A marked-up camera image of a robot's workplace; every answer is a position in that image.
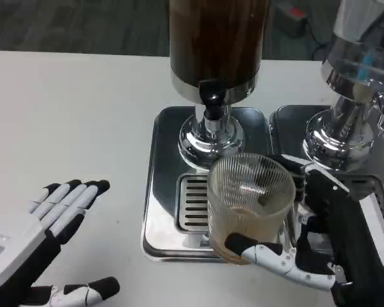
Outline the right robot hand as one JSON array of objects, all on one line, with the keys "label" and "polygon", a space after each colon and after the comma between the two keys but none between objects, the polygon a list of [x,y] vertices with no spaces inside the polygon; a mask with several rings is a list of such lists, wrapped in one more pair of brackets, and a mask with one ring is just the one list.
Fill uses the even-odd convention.
[{"label": "right robot hand", "polygon": [[384,306],[384,220],[374,194],[356,200],[318,164],[274,154],[294,177],[311,215],[290,251],[231,233],[225,247],[252,264],[303,286],[330,292],[336,306]]}]

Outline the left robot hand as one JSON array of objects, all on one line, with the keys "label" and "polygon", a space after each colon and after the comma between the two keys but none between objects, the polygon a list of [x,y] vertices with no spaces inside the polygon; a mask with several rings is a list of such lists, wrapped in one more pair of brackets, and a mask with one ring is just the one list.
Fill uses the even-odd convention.
[{"label": "left robot hand", "polygon": [[51,183],[27,211],[0,216],[0,306],[96,306],[119,293],[112,276],[61,288],[35,285],[109,188],[107,180]]}]

